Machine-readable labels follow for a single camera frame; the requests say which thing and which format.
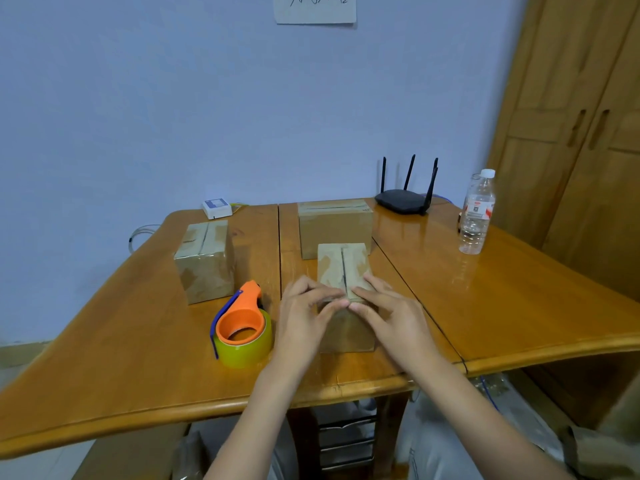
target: person's left hand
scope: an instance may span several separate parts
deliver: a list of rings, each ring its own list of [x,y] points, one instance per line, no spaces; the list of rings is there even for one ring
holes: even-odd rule
[[[301,378],[316,355],[329,320],[338,310],[349,306],[349,300],[335,299],[317,316],[314,305],[343,295],[340,288],[329,288],[308,276],[289,283],[280,303],[272,362],[282,364]]]

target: light blue wall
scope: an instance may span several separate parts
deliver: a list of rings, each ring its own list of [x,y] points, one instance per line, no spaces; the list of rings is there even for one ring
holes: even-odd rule
[[[356,27],[271,0],[0,0],[0,342],[51,339],[142,224],[205,197],[457,204],[491,144],[525,0],[358,0]],[[396,167],[402,176],[396,177]]]

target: plastic water bottle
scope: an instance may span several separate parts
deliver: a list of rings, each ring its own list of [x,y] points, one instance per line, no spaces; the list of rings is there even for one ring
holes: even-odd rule
[[[473,178],[469,185],[460,219],[460,251],[464,254],[482,251],[495,204],[493,177],[495,170],[485,168],[480,172],[480,178]]]

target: wardrobe handle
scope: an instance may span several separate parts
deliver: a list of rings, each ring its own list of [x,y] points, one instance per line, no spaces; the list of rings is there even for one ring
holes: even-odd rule
[[[604,131],[604,126],[607,124],[607,117],[609,115],[609,110],[605,109],[602,113],[600,113],[600,119],[598,120],[598,125],[596,129],[593,131],[593,135],[591,135],[591,141],[589,142],[589,149],[592,150],[598,144],[598,140]]]
[[[580,129],[580,126],[582,126],[582,120],[586,113],[586,109],[581,110],[581,112],[578,113],[578,117],[575,119],[575,124],[573,125],[573,128],[571,128],[571,136],[569,137],[569,141],[566,143],[569,148],[575,144],[575,139],[578,136],[578,130]]]

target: black router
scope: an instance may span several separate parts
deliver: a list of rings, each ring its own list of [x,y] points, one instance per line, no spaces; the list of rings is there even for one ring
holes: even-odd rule
[[[427,195],[423,197],[420,194],[407,190],[409,185],[409,177],[411,177],[411,170],[413,168],[413,161],[415,155],[411,157],[411,165],[409,165],[409,171],[406,174],[406,180],[404,181],[404,189],[385,190],[385,170],[387,169],[387,158],[382,159],[382,183],[380,184],[380,193],[376,195],[376,202],[382,207],[386,207],[389,210],[393,210],[398,214],[420,214],[421,216],[427,213],[427,209],[431,205],[431,197],[433,195],[433,183],[436,181],[436,174],[438,172],[438,159],[433,162],[433,173],[431,174],[431,183],[429,184],[429,190]]]

